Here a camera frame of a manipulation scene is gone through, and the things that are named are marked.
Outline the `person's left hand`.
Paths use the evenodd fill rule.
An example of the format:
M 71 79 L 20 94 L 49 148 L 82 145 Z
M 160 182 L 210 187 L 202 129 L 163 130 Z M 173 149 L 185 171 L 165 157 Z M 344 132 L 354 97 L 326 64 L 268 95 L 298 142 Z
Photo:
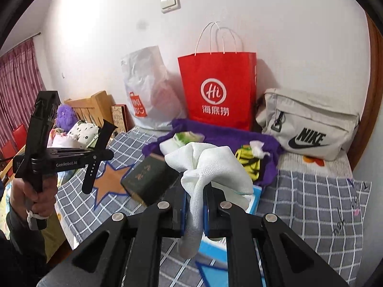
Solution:
M 58 192 L 57 174 L 46 175 L 43 180 L 43 191 L 36 192 L 29 182 L 16 178 L 12 182 L 10 206 L 18 216 L 27 220 L 26 201 L 32 202 L 31 211 L 41 217 L 49 217 L 55 210 L 55 196 Z

